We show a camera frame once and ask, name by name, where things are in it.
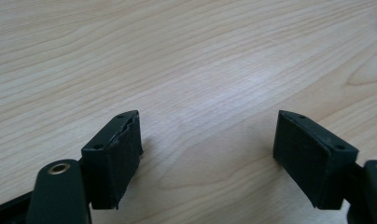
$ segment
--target black plastic part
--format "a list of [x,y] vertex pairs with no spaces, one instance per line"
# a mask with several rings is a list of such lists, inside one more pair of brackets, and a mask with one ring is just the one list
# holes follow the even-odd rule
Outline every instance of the black plastic part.
[[32,192],[0,205],[0,223],[23,224],[31,201]]
[[143,154],[138,111],[112,118],[81,154],[92,208],[118,208]]
[[91,223],[78,161],[55,161],[40,170],[26,223]]
[[377,224],[377,161],[364,165],[364,194],[373,223]]
[[303,115],[279,111],[273,156],[320,209],[340,209],[358,150]]

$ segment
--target wooden surface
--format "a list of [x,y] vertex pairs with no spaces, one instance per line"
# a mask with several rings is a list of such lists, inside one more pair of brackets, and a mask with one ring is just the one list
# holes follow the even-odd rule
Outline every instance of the wooden surface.
[[285,109],[377,159],[377,0],[0,0],[0,203],[132,109],[145,156],[94,223],[345,223],[272,144]]

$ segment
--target screw hole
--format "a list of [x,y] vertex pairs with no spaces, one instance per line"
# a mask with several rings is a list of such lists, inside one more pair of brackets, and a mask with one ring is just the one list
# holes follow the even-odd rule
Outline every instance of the screw hole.
[[337,145],[336,148],[337,148],[337,149],[345,149],[345,146]]
[[70,165],[68,163],[60,163],[49,168],[49,174],[59,175],[69,169]]
[[95,149],[99,149],[99,148],[102,148],[102,147],[104,147],[104,145],[101,145],[101,144],[93,146],[93,148],[95,148]]

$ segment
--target wood grain pattern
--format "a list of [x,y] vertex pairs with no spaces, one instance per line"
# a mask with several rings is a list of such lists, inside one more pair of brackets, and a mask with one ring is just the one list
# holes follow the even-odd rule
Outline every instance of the wood grain pattern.
[[132,109],[145,156],[94,223],[346,223],[272,144],[285,109],[377,159],[377,0],[0,0],[0,203]]

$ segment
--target wooden table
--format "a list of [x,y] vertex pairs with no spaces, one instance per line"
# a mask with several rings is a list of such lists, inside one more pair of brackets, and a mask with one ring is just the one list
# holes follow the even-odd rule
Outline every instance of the wooden table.
[[133,109],[145,156],[94,223],[345,223],[274,131],[299,112],[377,159],[377,0],[0,0],[0,203]]

